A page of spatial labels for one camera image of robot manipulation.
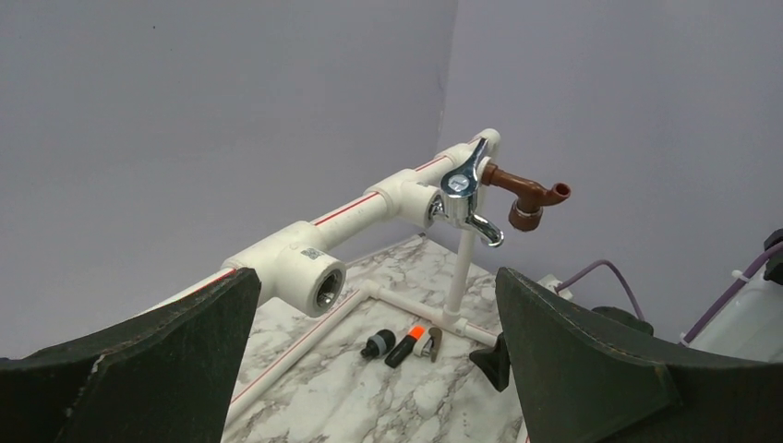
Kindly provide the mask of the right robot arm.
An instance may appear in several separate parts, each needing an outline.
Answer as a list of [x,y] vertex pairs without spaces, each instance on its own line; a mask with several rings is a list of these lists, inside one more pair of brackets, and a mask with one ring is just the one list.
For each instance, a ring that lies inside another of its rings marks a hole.
[[584,308],[520,272],[496,277],[502,331],[471,361],[514,386],[524,442],[778,442],[782,233],[678,342],[614,306]]

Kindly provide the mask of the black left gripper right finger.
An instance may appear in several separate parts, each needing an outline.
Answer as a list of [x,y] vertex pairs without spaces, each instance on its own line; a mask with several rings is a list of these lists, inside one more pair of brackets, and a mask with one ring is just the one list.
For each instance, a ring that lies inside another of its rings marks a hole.
[[535,442],[778,442],[782,366],[682,347],[501,268],[495,294]]

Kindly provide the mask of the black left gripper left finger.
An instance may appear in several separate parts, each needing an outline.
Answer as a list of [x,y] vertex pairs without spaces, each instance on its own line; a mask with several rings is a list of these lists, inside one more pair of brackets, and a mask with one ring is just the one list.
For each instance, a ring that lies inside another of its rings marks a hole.
[[238,269],[171,304],[1,362],[5,442],[218,442],[261,284]]

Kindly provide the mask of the chrome metal faucet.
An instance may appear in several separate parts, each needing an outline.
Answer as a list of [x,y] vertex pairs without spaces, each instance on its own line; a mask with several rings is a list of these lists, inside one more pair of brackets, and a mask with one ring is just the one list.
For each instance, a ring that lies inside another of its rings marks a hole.
[[502,230],[478,213],[479,167],[488,158],[489,148],[490,140],[479,137],[466,160],[441,177],[440,191],[430,205],[429,215],[434,221],[474,233],[486,246],[496,248],[504,241]]

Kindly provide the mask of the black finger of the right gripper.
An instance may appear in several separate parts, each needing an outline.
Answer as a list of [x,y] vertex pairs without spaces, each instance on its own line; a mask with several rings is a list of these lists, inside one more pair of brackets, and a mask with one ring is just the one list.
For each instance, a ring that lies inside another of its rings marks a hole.
[[503,392],[508,388],[512,366],[503,333],[496,337],[492,348],[472,351],[469,360],[484,374],[497,392]]

